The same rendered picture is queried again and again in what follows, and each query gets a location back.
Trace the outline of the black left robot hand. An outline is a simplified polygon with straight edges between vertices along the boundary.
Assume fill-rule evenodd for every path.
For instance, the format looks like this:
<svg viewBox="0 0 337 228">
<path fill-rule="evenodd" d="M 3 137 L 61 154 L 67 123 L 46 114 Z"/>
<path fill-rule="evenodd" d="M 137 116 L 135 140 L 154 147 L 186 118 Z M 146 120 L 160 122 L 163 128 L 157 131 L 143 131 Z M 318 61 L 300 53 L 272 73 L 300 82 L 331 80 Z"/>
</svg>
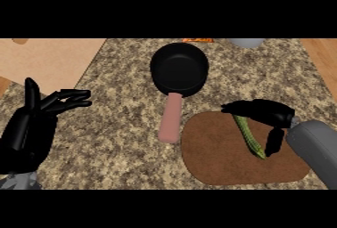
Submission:
<svg viewBox="0 0 337 228">
<path fill-rule="evenodd" d="M 0 136 L 0 175 L 34 172 L 46 160 L 55 139 L 58 115 L 92 105 L 90 90 L 62 89 L 41 98 L 40 87 L 25 79 L 25 103 L 16 109 Z"/>
</svg>

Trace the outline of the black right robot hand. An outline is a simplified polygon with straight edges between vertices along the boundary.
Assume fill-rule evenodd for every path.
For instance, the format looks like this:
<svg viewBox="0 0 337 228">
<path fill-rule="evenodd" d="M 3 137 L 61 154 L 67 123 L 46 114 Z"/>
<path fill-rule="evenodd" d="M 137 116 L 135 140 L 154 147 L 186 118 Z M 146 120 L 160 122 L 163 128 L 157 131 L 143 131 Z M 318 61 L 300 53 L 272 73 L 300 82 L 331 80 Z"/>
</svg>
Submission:
<svg viewBox="0 0 337 228">
<path fill-rule="evenodd" d="M 223 104 L 222 113 L 229 113 L 232 116 L 237 115 L 247 119 L 253 119 L 272 127 L 266 146 L 262 147 L 268 158 L 281 150 L 284 129 L 291 127 L 296 110 L 279 102 L 254 99 L 253 101 L 241 100 Z"/>
</svg>

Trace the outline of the green squash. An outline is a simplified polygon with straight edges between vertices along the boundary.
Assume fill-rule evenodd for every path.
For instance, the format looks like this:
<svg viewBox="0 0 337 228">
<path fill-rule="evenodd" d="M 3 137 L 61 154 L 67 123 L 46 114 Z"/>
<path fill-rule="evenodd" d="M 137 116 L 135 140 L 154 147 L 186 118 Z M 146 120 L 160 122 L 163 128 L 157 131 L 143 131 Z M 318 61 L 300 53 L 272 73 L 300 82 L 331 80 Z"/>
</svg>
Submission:
<svg viewBox="0 0 337 228">
<path fill-rule="evenodd" d="M 247 148 L 248 148 L 250 152 L 253 153 L 253 155 L 257 158 L 265 159 L 266 153 L 265 153 L 265 150 L 262 149 L 259 141 L 254 138 L 254 135 L 251 134 L 248 124 L 247 124 L 247 118 L 234 115 L 234 119 L 235 119 L 237 126 L 239 128 L 239 131 L 241 131 L 241 135 L 244 136 L 244 141 L 247 143 Z"/>
</svg>

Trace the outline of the brown cutting board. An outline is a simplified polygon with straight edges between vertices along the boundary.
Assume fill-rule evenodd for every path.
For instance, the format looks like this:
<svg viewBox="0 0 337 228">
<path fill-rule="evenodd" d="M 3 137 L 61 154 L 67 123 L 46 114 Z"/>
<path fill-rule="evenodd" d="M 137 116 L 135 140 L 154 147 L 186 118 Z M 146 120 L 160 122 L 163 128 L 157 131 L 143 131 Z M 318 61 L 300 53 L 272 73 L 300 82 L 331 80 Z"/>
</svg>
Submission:
<svg viewBox="0 0 337 228">
<path fill-rule="evenodd" d="M 182 157 L 194 177 L 208 185 L 290 183 L 309 173 L 287 142 L 266 159 L 253 155 L 231 114 L 197 114 L 180 136 Z"/>
</svg>

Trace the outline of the pale grey round container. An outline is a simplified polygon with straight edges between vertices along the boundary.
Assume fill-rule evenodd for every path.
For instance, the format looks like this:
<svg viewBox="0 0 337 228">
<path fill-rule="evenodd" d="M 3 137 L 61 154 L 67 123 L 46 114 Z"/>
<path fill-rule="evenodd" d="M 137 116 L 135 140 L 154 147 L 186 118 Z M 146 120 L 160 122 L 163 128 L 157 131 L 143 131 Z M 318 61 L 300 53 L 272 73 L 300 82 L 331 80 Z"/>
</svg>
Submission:
<svg viewBox="0 0 337 228">
<path fill-rule="evenodd" d="M 263 38 L 231 38 L 229 42 L 242 48 L 256 48 L 262 45 Z"/>
</svg>

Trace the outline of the orange packet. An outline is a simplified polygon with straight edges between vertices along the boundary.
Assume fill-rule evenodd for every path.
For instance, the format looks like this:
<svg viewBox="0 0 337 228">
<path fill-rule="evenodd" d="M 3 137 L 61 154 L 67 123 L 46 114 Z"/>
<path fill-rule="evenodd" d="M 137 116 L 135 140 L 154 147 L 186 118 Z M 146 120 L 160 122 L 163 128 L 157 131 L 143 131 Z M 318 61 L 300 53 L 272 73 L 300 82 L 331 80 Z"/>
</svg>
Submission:
<svg viewBox="0 0 337 228">
<path fill-rule="evenodd" d="M 213 43 L 213 39 L 211 38 L 183 38 L 182 39 L 183 43 L 191 43 L 191 42 L 197 42 L 197 43 Z"/>
</svg>

